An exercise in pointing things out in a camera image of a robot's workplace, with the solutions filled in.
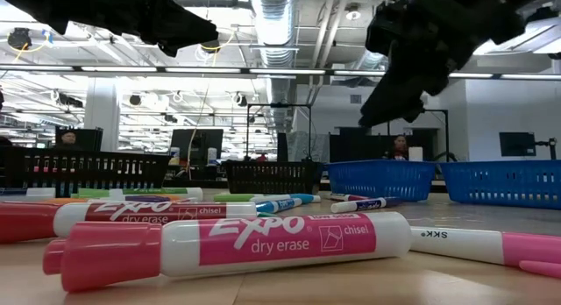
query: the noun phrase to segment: metal frame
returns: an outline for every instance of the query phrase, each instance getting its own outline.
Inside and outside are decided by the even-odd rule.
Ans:
[[[425,109],[424,112],[441,112],[444,114],[444,133],[446,135],[446,162],[450,162],[450,128],[448,126],[447,109]]]
[[[247,104],[247,130],[245,132],[245,156],[249,156],[249,119],[251,107],[269,107],[269,108],[292,108],[305,107],[308,108],[308,156],[312,154],[312,105],[311,104],[292,104],[292,103],[248,103]]]

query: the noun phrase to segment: person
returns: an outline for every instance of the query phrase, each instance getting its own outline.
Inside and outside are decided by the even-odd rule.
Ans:
[[[65,131],[60,136],[60,143],[53,146],[53,149],[80,151],[81,148],[76,144],[76,134],[73,131]]]
[[[266,156],[265,156],[265,153],[264,153],[264,152],[262,152],[262,153],[261,153],[261,156],[259,156],[259,157],[257,158],[257,161],[267,161],[267,159],[266,159]]]
[[[409,160],[409,150],[405,135],[398,135],[394,140],[394,147],[386,152],[387,160]]]

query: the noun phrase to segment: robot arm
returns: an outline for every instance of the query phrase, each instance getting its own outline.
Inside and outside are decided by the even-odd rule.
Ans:
[[[381,4],[368,27],[366,49],[389,58],[389,68],[365,102],[359,124],[372,127],[423,111],[421,94],[438,95],[448,75],[489,39],[524,33],[517,10],[534,0],[395,0]]]

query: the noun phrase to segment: blue marker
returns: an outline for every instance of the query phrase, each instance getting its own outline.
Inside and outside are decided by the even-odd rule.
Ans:
[[[355,212],[368,209],[383,209],[390,208],[401,204],[401,200],[396,198],[376,198],[367,199],[360,201],[349,201],[335,203],[331,205],[331,212],[333,213],[345,213],[345,212]]]
[[[319,203],[322,198],[319,195],[306,195],[306,194],[292,194],[292,195],[263,195],[254,196],[250,199],[251,202],[264,202],[264,201],[278,201],[287,199],[301,199],[302,204]]]
[[[285,199],[255,203],[258,213],[276,213],[302,205],[302,199]]]

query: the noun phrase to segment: pink marker cap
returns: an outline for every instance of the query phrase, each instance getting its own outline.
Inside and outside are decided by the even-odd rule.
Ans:
[[[46,247],[43,272],[60,273],[68,292],[158,276],[161,230],[153,223],[79,222],[67,239]]]
[[[506,266],[561,278],[561,237],[504,232],[502,250]]]
[[[0,202],[0,244],[53,238],[58,204]]]

